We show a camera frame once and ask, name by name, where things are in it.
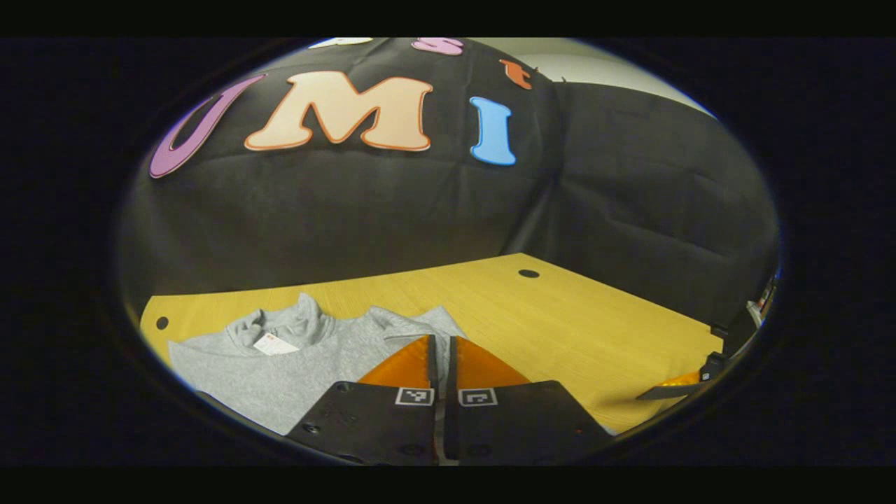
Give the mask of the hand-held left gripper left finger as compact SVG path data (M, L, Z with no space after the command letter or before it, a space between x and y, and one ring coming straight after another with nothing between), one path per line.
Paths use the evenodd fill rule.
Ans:
M432 466L438 359L424 335L356 381L336 381L287 438L359 465Z

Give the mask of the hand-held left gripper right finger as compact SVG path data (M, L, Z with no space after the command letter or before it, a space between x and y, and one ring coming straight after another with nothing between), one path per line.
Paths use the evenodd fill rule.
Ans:
M461 465L572 465L614 437L559 381L531 381L479 345L451 339L448 459Z

